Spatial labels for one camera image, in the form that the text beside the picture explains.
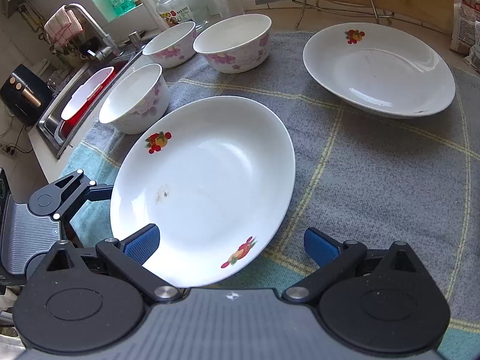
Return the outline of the white plate with fruit print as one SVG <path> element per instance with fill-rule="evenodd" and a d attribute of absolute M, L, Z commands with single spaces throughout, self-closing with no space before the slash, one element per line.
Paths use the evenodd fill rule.
<path fill-rule="evenodd" d="M 176 287 L 213 284 L 268 245 L 294 184 L 295 151 L 278 116 L 249 98 L 208 97 L 164 116 L 128 152 L 112 233 L 156 225 L 160 244 L 145 267 Z"/>

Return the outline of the white floral bowl large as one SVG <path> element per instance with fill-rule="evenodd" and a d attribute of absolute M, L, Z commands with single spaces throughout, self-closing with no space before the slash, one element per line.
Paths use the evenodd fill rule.
<path fill-rule="evenodd" d="M 193 49 L 217 72 L 247 72 L 269 57 L 271 27 L 272 20 L 262 14 L 223 19 L 198 35 Z"/>

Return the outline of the red washing basin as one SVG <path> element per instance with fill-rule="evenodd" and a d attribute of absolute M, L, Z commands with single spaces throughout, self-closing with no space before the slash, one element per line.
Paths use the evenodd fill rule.
<path fill-rule="evenodd" d="M 116 76 L 118 75 L 118 73 L 120 72 L 120 70 L 127 64 L 127 60 L 126 59 L 119 59 L 119 60 L 114 60 L 109 66 L 106 66 L 106 67 L 102 67 L 100 69 L 96 69 L 94 68 L 93 70 L 90 69 L 90 67 L 87 67 L 83 72 L 78 72 L 77 74 L 75 74 L 73 77 L 72 77 L 72 80 L 71 80 L 71 83 L 72 83 L 72 88 L 70 88 L 70 94 L 67 95 L 67 103 L 69 102 L 72 94 L 75 93 L 75 91 L 80 87 L 82 86 L 84 83 L 86 83 L 86 80 L 88 80 L 90 77 L 92 77 L 93 74 L 95 74 L 95 72 L 103 69 L 103 68 L 107 68 L 107 67 L 114 67 L 115 69 L 115 72 L 114 72 L 114 77 L 110 80 L 110 82 L 105 86 L 105 88 L 100 92 L 99 95 L 96 96 L 96 98 L 91 102 L 91 104 L 89 105 L 88 109 L 85 111 L 85 113 L 80 116 L 80 118 L 76 121 L 74 121 L 73 119 L 70 120 L 70 121 L 63 121 L 61 119 L 61 114 L 62 114 L 62 111 L 64 108 L 62 109 L 61 111 L 61 114 L 60 114 L 60 121 L 58 122 L 58 127 L 55 129 L 55 133 L 54 133 L 54 137 L 55 137 L 55 142 L 58 143 L 58 144 L 63 144 L 64 141 L 66 141 L 66 139 L 68 138 L 68 136 L 70 135 L 70 133 L 73 131 L 73 129 L 75 127 L 77 127 L 79 124 L 80 124 L 80 120 L 83 118 L 83 116 L 85 116 L 87 114 L 87 111 L 89 111 L 94 105 L 95 103 L 97 102 L 97 100 L 99 100 L 101 98 L 101 96 L 103 94 L 106 94 L 107 92 L 107 88 L 113 83 L 114 79 L 116 78 Z"/>

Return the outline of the stainless steel sink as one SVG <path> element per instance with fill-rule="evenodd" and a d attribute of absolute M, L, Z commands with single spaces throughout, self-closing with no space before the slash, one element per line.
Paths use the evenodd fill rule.
<path fill-rule="evenodd" d="M 37 122 L 37 130 L 55 158 L 61 157 L 87 116 L 118 81 L 132 72 L 141 56 L 139 49 L 129 46 L 118 57 L 110 55 L 103 61 L 84 64 L 67 80 Z"/>

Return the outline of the white plastic colander basket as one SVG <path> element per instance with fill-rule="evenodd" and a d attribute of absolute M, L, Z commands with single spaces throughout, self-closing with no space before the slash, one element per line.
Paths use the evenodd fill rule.
<path fill-rule="evenodd" d="M 62 111 L 61 119 L 63 121 L 78 120 L 96 96 L 100 94 L 114 77 L 114 72 L 114 67 L 105 67 L 95 72 L 95 74 L 72 94 L 69 102 Z"/>

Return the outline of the black air fryer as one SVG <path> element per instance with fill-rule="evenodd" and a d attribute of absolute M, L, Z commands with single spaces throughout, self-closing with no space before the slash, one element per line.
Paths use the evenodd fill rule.
<path fill-rule="evenodd" d="M 1 87 L 1 100 L 25 127 L 38 122 L 50 105 L 52 94 L 47 84 L 23 64 Z"/>

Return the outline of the steel sink faucet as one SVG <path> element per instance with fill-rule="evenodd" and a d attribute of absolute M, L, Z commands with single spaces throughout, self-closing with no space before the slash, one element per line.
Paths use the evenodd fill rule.
<path fill-rule="evenodd" d="M 93 16 L 79 3 L 70 3 L 64 5 L 67 15 L 73 14 L 82 31 L 70 36 L 68 41 L 61 46 L 55 46 L 55 49 L 62 52 L 77 52 L 83 59 L 90 61 L 106 61 L 123 54 L 119 44 L 113 36 L 104 30 Z"/>

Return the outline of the pink checked dish cloth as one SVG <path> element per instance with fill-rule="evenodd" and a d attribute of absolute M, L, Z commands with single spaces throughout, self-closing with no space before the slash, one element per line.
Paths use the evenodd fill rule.
<path fill-rule="evenodd" d="M 44 30 L 52 43 L 63 47 L 72 38 L 80 35 L 83 27 L 72 10 L 62 6 L 47 20 Z"/>

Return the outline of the glass jar with green lid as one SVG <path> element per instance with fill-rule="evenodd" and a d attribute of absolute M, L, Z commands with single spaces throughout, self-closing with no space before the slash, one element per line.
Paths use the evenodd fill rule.
<path fill-rule="evenodd" d="M 211 21 L 208 0 L 158 0 L 156 10 L 169 28 L 193 22 L 196 32 L 201 33 Z"/>

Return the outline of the white food bag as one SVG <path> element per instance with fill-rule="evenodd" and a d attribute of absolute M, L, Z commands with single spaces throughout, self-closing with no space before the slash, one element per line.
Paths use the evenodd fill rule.
<path fill-rule="evenodd" d="M 479 0 L 454 0 L 450 49 L 479 72 Z"/>

